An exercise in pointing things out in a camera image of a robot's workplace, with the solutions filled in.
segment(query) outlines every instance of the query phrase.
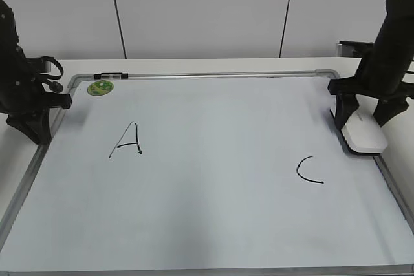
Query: table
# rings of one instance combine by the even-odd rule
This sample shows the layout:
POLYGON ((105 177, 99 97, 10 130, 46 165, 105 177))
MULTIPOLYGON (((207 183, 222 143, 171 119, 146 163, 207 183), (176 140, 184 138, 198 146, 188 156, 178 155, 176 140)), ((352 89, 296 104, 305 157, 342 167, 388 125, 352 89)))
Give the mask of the table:
MULTIPOLYGON (((67 85, 75 74, 127 72, 130 74, 173 74, 208 72, 281 72, 333 69, 341 77, 352 76, 359 59, 354 58, 261 58, 261 59, 131 59, 131 60, 67 60, 62 83, 67 85)), ((414 82, 407 75, 404 81, 414 82)), ((362 105, 372 109, 375 102, 363 99, 362 105)), ((19 131, 9 127, 6 115, 0 115, 0 217, 5 214, 37 146, 19 131)), ((389 147, 384 160, 400 186, 408 203, 414 202, 414 117, 413 108, 393 118, 384 126, 389 147)))

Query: metal frame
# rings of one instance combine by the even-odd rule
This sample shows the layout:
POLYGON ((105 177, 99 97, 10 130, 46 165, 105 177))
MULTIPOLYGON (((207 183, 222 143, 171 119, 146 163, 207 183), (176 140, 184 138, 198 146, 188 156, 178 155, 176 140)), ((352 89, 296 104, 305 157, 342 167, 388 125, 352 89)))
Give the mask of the metal frame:
MULTIPOLYGON (((281 77, 312 77, 326 76, 328 78, 339 78, 334 70, 315 70, 297 72, 235 72, 215 74, 130 74, 123 80, 165 80, 165 79, 197 79, 197 78, 281 78, 281 77)), ((102 74, 102 79, 120 80, 121 74, 102 74)), ((76 88, 83 81, 94 79, 94 74, 78 74, 72 77, 68 84, 69 94, 74 95, 76 88)), ((65 115, 60 109, 51 128, 52 135, 58 130, 65 115)), ((16 192, 8 206, 8 209, 0 222, 0 251, 4 246, 14 220, 23 205, 32 183, 39 171, 40 165, 46 155, 49 145, 39 146, 32 161, 27 167, 16 192)), ((414 214, 400 192, 395 179, 389 172, 387 165, 381 156, 373 157, 378 169, 382 173, 390 191, 397 201, 401 212, 405 216, 411 230, 414 232, 414 214)), ((202 269, 202 270, 150 270, 150 271, 33 271, 33 272, 8 272, 0 271, 0 276, 78 276, 78 275, 101 275, 101 276, 317 276, 317 275, 414 275, 414 264, 383 265, 383 266, 327 266, 327 267, 300 267, 300 268, 236 268, 236 269, 202 269)))

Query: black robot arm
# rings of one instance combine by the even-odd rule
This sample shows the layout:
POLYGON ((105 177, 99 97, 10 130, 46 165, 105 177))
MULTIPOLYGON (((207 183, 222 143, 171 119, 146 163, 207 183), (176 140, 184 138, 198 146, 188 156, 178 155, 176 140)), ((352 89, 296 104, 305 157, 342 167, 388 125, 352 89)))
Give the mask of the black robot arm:
POLYGON ((36 144, 50 142, 50 108, 68 109, 72 100, 56 81, 63 74, 62 66, 52 57, 43 56, 30 61, 18 45, 14 14, 0 0, 0 113, 8 114, 7 124, 27 135, 36 144), (42 74, 35 63, 49 61, 60 74, 42 74), (47 84, 52 92, 43 87, 47 84))
POLYGON ((414 58, 414 0, 386 0, 386 10, 375 43, 364 52, 356 74, 328 85, 336 95, 338 129, 359 107, 357 94, 379 99, 373 116, 380 126, 407 110, 407 97, 414 98, 414 85, 402 82, 414 58))

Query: white wall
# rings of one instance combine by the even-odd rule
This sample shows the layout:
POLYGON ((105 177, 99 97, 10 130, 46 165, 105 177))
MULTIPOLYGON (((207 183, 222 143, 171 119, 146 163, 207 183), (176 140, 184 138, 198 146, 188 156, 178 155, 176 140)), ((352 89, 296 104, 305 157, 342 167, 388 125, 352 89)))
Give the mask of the white wall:
POLYGON ((27 56, 123 58, 113 0, 4 0, 27 56))
POLYGON ((339 40, 374 41, 385 16, 385 0, 290 0, 282 56, 334 56, 339 40))
POLYGON ((287 0, 117 0, 129 58, 279 54, 287 0))
MULTIPOLYGON (((113 0, 5 0, 29 56, 123 58, 113 0)), ((117 0, 129 58, 279 54, 287 0, 117 0)), ((333 56, 341 39, 373 41, 385 0, 290 0, 283 57, 333 56)))

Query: green sticker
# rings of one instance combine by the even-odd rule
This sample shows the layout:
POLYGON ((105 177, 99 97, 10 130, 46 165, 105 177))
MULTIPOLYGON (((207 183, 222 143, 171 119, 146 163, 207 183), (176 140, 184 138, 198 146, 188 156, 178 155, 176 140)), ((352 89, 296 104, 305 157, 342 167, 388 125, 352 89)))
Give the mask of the green sticker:
POLYGON ((112 82, 107 80, 99 80, 88 86, 88 94, 92 96, 102 96, 111 92, 114 88, 112 82))

